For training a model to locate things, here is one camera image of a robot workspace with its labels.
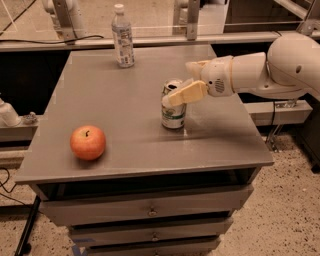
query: wire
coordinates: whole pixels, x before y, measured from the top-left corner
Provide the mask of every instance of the wire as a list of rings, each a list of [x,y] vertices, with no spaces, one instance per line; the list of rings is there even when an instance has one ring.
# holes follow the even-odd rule
[[[281,34],[279,31],[272,31],[272,32],[275,32],[275,33],[277,33],[279,36],[282,36],[282,34]]]
[[[36,2],[37,0],[32,1],[17,17],[15,17],[13,19],[13,21],[16,21],[17,19],[19,19],[22,14],[24,14],[27,10],[29,10],[29,8]],[[10,22],[3,30],[2,32],[0,32],[0,36],[4,33],[4,31],[6,31],[10,26],[12,25],[12,22]]]
[[[92,36],[84,36],[84,37],[79,37],[79,38],[75,38],[75,39],[70,39],[70,40],[61,40],[61,41],[51,41],[51,42],[47,42],[47,41],[35,41],[35,40],[25,40],[25,39],[3,39],[0,40],[1,42],[23,42],[23,43],[34,43],[34,44],[63,44],[63,43],[70,43],[70,42],[75,42],[78,40],[84,40],[84,39],[88,39],[88,38],[104,38],[103,36],[100,35],[92,35]]]
[[[10,193],[15,189],[15,187],[17,186],[17,184],[15,184],[10,190],[7,189],[4,185],[5,185],[5,184],[9,181],[9,179],[10,179],[10,172],[8,171],[7,168],[4,168],[4,167],[0,167],[0,170],[4,170],[4,171],[7,172],[7,179],[5,180],[4,183],[2,183],[2,182],[0,181],[0,188],[3,188],[3,190],[6,191],[6,193],[10,194]]]
[[[2,183],[2,182],[0,181],[0,188],[3,188],[4,191],[6,191],[6,193],[10,194],[10,193],[15,189],[15,187],[17,186],[17,184],[15,184],[10,190],[6,189],[6,187],[5,187],[4,185],[5,185],[5,184],[9,181],[9,179],[10,179],[10,172],[8,171],[7,168],[4,168],[4,167],[0,167],[0,170],[4,170],[4,171],[6,171],[7,174],[8,174],[7,179],[5,180],[4,183]],[[13,197],[7,196],[7,195],[5,195],[5,194],[3,194],[3,193],[1,193],[1,192],[0,192],[0,195],[3,196],[3,197],[5,197],[5,198],[7,198],[7,199],[9,199],[9,200],[16,201],[16,202],[18,202],[18,203],[20,203],[20,204],[23,204],[23,205],[27,206],[28,208],[32,209],[32,207],[31,207],[30,205],[28,205],[28,204],[26,204],[26,203],[24,203],[24,202],[22,202],[22,201],[20,201],[20,200],[18,200],[18,199],[15,199],[15,198],[13,198]]]
[[[10,200],[16,201],[16,202],[18,202],[18,203],[20,203],[20,204],[23,204],[23,205],[25,205],[25,206],[30,207],[29,205],[25,204],[24,202],[21,202],[21,201],[18,200],[18,199],[15,199],[15,198],[13,198],[13,197],[10,197],[10,196],[7,196],[7,195],[5,195],[5,194],[2,194],[1,192],[0,192],[0,195],[3,196],[3,197],[8,198],[8,199],[10,199]]]
[[[275,116],[276,116],[276,102],[273,101],[273,113],[272,113],[271,125],[274,125]]]

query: drawer front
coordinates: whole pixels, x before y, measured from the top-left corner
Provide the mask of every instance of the drawer front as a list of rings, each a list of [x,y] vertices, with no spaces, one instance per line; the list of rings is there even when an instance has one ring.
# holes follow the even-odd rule
[[[177,190],[117,197],[42,202],[40,210],[57,226],[190,215],[240,209],[252,185]]]
[[[98,245],[129,244],[137,242],[158,243],[169,239],[204,237],[227,232],[232,218],[202,218],[170,220],[162,218],[159,222],[139,222],[133,225],[119,225],[76,229],[70,231],[70,237],[80,247]]]
[[[218,237],[173,240],[163,243],[146,243],[134,246],[89,249],[90,256],[165,256],[180,253],[209,253],[220,243]]]

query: bottle cap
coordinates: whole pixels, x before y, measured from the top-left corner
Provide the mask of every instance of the bottle cap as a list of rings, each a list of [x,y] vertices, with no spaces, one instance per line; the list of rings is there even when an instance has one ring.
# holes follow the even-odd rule
[[[114,11],[115,11],[115,13],[123,13],[124,12],[123,4],[115,4]]]

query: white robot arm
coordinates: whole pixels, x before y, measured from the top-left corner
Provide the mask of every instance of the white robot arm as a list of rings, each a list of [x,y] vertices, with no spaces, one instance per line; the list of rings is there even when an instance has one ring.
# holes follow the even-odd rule
[[[290,34],[276,39],[263,52],[226,56],[186,64],[193,82],[171,91],[165,106],[176,106],[233,93],[251,93],[270,99],[297,99],[306,93],[320,101],[320,45],[313,39]]]

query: drawer handle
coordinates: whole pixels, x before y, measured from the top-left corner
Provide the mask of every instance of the drawer handle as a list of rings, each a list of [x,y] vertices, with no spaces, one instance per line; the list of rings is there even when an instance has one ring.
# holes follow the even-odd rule
[[[156,233],[153,233],[153,237],[151,239],[152,242],[158,242],[159,241],[159,237],[157,237]]]
[[[157,216],[157,214],[158,214],[158,213],[154,210],[154,208],[151,207],[148,215],[149,215],[150,217],[155,217],[155,216]]]

